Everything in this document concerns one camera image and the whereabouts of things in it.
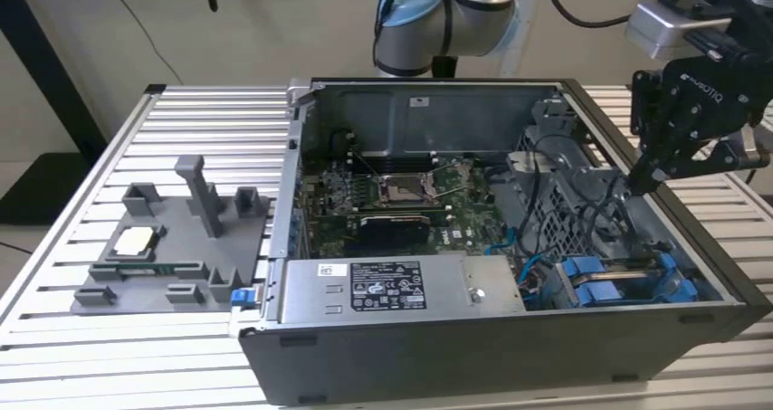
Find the power supply label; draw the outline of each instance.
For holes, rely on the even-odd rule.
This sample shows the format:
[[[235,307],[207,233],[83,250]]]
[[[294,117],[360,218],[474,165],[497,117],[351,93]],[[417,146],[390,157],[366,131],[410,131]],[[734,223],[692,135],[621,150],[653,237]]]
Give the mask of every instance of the power supply label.
[[[355,311],[426,309],[425,278],[418,261],[352,263],[350,276]]]

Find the beige wall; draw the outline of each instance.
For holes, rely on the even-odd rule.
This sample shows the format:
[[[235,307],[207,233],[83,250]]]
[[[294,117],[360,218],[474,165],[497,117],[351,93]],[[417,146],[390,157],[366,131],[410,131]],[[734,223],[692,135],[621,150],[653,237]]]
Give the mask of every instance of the beige wall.
[[[75,150],[43,93],[0,33],[0,162]]]
[[[637,0],[563,0],[586,19]],[[119,0],[28,0],[103,129],[115,132],[151,82],[174,77]],[[371,76],[375,0],[127,0],[186,84],[287,82],[292,76]],[[654,66],[622,36],[573,27],[538,0],[522,77],[622,83]],[[461,76],[494,77],[499,59],[463,59]]]
[[[125,0],[186,84],[280,84],[372,76],[375,0]],[[119,0],[28,0],[83,90],[115,131],[150,82],[174,83]],[[491,76],[495,58],[462,65]]]
[[[561,0],[585,21],[629,14],[639,0]],[[605,29],[575,27],[561,17],[550,0],[538,0],[534,23],[521,59],[521,77],[570,77],[586,84],[623,84],[637,69],[662,66],[625,38],[623,24]]]

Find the motherboard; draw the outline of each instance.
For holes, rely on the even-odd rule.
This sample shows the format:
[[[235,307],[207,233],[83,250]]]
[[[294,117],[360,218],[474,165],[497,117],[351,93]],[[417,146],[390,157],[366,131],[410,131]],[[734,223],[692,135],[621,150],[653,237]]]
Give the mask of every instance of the motherboard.
[[[417,168],[422,171],[406,171]],[[507,243],[474,157],[352,156],[304,176],[303,185],[311,258],[481,255]]]

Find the aluminum extrusion table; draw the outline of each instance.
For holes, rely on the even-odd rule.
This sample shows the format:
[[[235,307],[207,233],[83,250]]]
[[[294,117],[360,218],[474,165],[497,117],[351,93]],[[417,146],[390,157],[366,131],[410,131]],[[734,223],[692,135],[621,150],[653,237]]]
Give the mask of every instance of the aluminum extrusion table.
[[[587,90],[627,134],[627,90],[622,86]],[[239,345],[228,337],[228,313],[76,317],[69,315],[69,305],[73,288],[87,278],[88,262],[96,260],[123,214],[125,186],[154,182],[162,195],[186,194],[184,181],[172,170],[178,155],[207,156],[204,175],[223,195],[243,185],[276,195],[284,114],[283,87],[170,87],[142,98],[0,300],[0,408],[272,408]],[[670,185],[773,297],[773,210],[733,175]],[[263,252],[271,228],[270,221]],[[259,262],[258,273],[264,270],[266,263]],[[358,408],[473,405],[773,408],[773,317],[729,343],[696,348],[647,383],[370,403]]]

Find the green circuit board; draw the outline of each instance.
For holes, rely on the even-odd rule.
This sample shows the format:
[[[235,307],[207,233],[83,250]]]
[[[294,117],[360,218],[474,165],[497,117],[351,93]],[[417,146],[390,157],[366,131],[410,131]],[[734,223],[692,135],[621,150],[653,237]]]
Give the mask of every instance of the green circuit board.
[[[363,255],[414,255],[438,254],[450,251],[465,251],[471,255],[485,253],[490,245],[503,243],[506,228],[499,209],[493,204],[493,195],[487,189],[483,169],[474,167],[473,161],[461,158],[442,158],[437,169],[421,177],[426,191],[422,197],[431,206],[418,207],[415,211],[401,207],[390,215],[423,215],[431,220],[426,243],[401,250],[362,252]],[[372,176],[351,176],[343,171],[327,171],[319,176],[326,188],[315,188],[308,195],[307,216],[311,229],[311,256],[316,258],[340,258],[356,256],[347,245],[356,242],[359,219],[370,215],[384,202],[378,182]],[[356,194],[352,186],[359,186]],[[367,208],[355,205],[367,204]]]

